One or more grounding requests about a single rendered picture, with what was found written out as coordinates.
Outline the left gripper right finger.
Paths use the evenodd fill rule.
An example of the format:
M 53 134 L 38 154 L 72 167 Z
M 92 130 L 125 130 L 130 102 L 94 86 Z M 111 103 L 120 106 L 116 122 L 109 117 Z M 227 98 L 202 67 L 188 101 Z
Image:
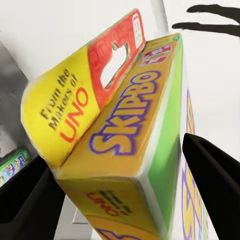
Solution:
M 240 240 L 240 162 L 190 133 L 182 151 L 219 240 Z

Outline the toy box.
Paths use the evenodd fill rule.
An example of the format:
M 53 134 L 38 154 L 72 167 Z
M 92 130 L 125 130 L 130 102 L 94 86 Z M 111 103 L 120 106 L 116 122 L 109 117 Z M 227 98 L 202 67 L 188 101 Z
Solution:
M 39 154 L 21 122 L 21 101 L 30 82 L 0 41 L 0 161 L 22 148 L 31 159 Z M 66 195 L 53 240 L 91 240 L 93 229 Z

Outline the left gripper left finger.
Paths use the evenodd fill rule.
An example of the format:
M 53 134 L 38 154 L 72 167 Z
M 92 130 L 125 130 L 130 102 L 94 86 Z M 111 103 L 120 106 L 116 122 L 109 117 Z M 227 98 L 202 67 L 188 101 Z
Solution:
M 38 154 L 0 187 L 0 240 L 54 240 L 65 196 Z

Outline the board game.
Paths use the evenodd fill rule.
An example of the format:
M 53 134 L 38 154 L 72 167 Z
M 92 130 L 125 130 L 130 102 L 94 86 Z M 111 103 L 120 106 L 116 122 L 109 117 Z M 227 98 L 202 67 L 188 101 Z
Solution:
M 13 176 L 16 176 L 31 160 L 31 157 L 24 148 L 18 148 L 5 159 L 0 160 L 0 187 Z
M 24 90 L 31 145 L 101 240 L 209 240 L 183 153 L 184 135 L 197 135 L 190 92 L 182 34 L 146 41 L 138 8 Z

